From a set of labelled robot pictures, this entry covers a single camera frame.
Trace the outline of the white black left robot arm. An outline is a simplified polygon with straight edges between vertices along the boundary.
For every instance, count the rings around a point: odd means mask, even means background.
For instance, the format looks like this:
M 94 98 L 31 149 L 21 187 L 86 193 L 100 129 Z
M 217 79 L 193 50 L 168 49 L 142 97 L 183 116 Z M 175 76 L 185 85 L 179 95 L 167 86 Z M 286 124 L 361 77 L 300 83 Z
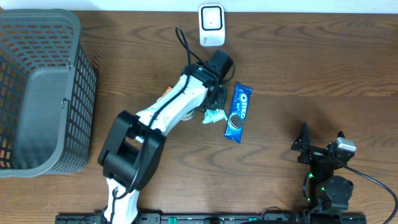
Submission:
M 117 115 L 98 157 L 109 189 L 102 223 L 136 219 L 139 192 L 159 166 L 166 136 L 196 108 L 224 109 L 227 90 L 222 84 L 230 70 L 232 58 L 217 50 L 208 61 L 189 63 L 177 84 L 147 109 Z

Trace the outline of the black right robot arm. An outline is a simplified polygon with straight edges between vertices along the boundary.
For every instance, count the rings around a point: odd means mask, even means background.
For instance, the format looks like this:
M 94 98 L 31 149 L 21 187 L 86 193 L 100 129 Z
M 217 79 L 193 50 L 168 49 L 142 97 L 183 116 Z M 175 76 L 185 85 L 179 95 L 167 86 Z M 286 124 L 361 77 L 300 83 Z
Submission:
M 351 181 L 334 172 L 347 165 L 355 155 L 355 143 L 345 138 L 340 131 L 336 140 L 326 147 L 313 146 L 308 124 L 303 123 L 291 150 L 300 153 L 297 162 L 309 166 L 303 183 L 303 195 L 308 199 L 308 209 L 303 212 L 304 219 L 309 221 L 315 215 L 340 217 L 349 208 L 354 186 Z

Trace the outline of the mint green wipes pack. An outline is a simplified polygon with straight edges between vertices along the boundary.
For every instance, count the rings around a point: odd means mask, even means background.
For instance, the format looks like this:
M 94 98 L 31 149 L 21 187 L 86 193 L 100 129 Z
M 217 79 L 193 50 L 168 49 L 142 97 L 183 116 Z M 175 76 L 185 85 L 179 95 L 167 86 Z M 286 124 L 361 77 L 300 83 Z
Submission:
M 228 120 L 227 115 L 222 109 L 207 109 L 204 113 L 203 124 L 215 123 L 221 120 Z

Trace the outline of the blue Oreo cookie pack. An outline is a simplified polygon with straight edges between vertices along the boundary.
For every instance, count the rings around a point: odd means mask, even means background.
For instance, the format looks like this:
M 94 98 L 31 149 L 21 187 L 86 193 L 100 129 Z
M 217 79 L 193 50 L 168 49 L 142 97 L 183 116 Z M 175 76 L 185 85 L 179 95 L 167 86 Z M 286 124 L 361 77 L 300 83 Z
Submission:
M 248 113 L 251 93 L 252 88 L 244 86 L 240 83 L 235 85 L 224 137 L 233 140 L 238 144 L 241 143 L 243 127 Z

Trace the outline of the orange snack packet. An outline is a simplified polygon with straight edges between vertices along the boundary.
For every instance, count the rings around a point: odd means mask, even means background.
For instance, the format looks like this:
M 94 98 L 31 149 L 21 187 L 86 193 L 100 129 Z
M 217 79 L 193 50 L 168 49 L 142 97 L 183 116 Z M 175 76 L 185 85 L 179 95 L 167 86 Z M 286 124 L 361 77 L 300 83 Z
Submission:
M 166 91 L 157 99 L 159 101 L 161 98 L 163 98 L 166 94 L 168 94 L 172 90 L 172 87 L 169 86 Z

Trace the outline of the green lid seasoning jar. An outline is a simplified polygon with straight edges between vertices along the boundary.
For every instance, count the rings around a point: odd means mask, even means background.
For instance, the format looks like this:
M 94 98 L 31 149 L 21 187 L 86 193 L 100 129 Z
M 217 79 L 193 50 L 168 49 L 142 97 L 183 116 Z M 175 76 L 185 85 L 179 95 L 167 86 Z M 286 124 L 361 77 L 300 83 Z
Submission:
M 187 114 L 185 114 L 185 115 L 181 118 L 181 120 L 182 120 L 182 121 L 188 121 L 188 120 L 190 120 L 190 119 L 193 118 L 194 114 L 195 114 L 195 110 L 192 109 L 192 110 L 190 110 Z

